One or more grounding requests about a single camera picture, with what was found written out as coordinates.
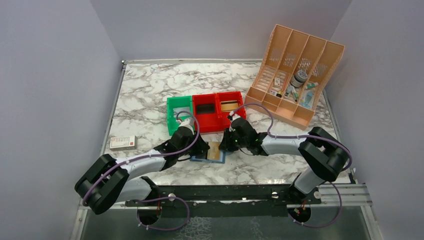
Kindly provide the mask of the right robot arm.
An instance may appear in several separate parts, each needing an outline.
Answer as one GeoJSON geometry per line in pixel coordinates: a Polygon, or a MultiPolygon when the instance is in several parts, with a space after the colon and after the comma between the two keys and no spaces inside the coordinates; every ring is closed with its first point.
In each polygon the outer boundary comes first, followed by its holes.
{"type": "Polygon", "coordinates": [[[288,190],[289,199],[296,204],[306,200],[315,187],[335,181],[352,161],[349,150],[321,127],[301,135],[272,135],[269,131],[257,132],[244,118],[235,118],[225,129],[219,149],[235,152],[242,148],[254,156],[284,154],[305,159],[308,168],[288,190]]]}

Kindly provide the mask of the gold credit card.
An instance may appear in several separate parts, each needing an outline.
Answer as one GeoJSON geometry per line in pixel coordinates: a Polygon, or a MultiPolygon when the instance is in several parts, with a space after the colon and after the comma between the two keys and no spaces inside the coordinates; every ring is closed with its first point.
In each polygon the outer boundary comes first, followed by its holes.
{"type": "Polygon", "coordinates": [[[207,152],[207,159],[212,162],[222,163],[223,160],[221,158],[221,151],[219,150],[219,142],[209,141],[208,146],[209,150],[207,152]]]}
{"type": "Polygon", "coordinates": [[[231,112],[236,110],[239,107],[239,103],[237,101],[221,101],[220,109],[222,112],[231,112]]]}

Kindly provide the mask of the blue leather card holder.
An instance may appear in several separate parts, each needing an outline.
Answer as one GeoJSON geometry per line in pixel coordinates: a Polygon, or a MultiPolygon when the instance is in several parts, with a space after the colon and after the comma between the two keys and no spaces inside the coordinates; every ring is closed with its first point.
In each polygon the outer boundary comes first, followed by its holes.
{"type": "Polygon", "coordinates": [[[220,143],[217,141],[209,141],[207,144],[209,146],[209,150],[207,152],[192,156],[189,160],[191,162],[224,164],[227,152],[219,150],[220,143]]]}

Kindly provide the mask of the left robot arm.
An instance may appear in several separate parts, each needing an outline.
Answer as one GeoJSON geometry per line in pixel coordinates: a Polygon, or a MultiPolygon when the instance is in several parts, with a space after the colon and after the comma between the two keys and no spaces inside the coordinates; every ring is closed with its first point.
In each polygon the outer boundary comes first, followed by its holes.
{"type": "Polygon", "coordinates": [[[76,182],[74,190],[82,204],[99,215],[118,202],[140,200],[152,205],[157,200],[154,184],[145,176],[174,166],[180,157],[198,156],[210,146],[197,131],[181,126],[170,139],[133,157],[101,155],[76,182]]]}

